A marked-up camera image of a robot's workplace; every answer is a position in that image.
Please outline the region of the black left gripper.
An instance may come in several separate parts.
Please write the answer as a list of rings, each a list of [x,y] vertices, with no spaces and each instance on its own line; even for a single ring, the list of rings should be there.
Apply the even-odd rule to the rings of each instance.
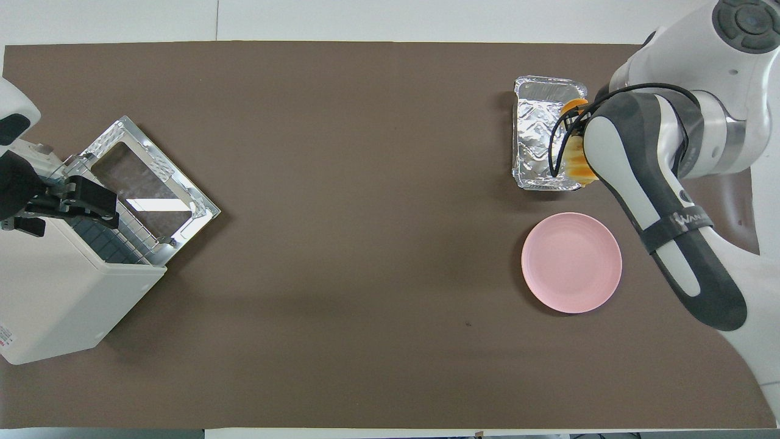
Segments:
[[[0,155],[0,229],[44,236],[46,222],[41,218],[18,217],[23,212],[59,219],[65,219],[67,212],[72,218],[92,220],[109,229],[119,228],[117,195],[113,191],[84,176],[67,177],[64,212],[61,198],[49,192],[59,183],[59,179],[39,175],[30,162],[14,152]]]

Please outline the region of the sliced orange bread loaf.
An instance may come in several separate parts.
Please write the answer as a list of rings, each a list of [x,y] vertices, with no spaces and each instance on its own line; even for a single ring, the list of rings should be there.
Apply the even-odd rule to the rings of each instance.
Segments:
[[[598,181],[597,175],[585,158],[582,129],[575,126],[577,117],[585,111],[588,103],[585,98],[574,98],[565,103],[560,111],[565,129],[564,135],[568,135],[567,139],[562,141],[559,152],[562,154],[562,171],[566,177],[583,187]]]

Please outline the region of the aluminium foil tray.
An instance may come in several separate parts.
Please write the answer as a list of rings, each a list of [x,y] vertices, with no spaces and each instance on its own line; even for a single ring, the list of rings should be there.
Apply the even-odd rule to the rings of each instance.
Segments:
[[[514,83],[512,176],[525,191],[576,191],[577,182],[560,171],[553,177],[549,161],[555,160],[564,126],[556,125],[565,103],[586,98],[585,84],[555,77],[526,75]]]

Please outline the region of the white toaster oven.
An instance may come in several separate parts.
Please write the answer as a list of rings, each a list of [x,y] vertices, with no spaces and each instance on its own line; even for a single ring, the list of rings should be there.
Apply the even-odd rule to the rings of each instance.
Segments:
[[[78,159],[63,169],[83,176]],[[14,365],[95,347],[166,270],[105,262],[66,221],[45,222],[42,237],[0,229],[0,356]]]

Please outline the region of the chrome glass oven door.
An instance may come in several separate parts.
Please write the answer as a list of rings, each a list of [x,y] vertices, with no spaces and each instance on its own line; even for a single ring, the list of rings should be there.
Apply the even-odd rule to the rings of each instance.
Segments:
[[[175,233],[179,250],[220,213],[212,200],[129,117],[124,116],[76,156],[83,175],[106,187],[105,181],[159,181],[182,200],[190,217]]]

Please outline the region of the pink round plate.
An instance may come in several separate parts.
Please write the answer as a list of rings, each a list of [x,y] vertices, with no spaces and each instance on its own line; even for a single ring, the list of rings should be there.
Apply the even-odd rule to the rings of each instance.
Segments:
[[[613,297],[622,278],[622,253],[611,231],[597,219],[560,212],[530,230],[520,266],[527,287],[541,304],[580,314]]]

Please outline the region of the brown table mat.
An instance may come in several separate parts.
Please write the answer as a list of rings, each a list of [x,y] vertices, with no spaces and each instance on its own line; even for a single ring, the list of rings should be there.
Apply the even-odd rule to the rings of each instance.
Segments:
[[[511,176],[514,81],[596,91],[636,45],[8,46],[61,157],[128,116],[222,209],[95,348],[0,360],[3,427],[772,428],[610,192]],[[603,223],[601,307],[541,304],[541,220]]]

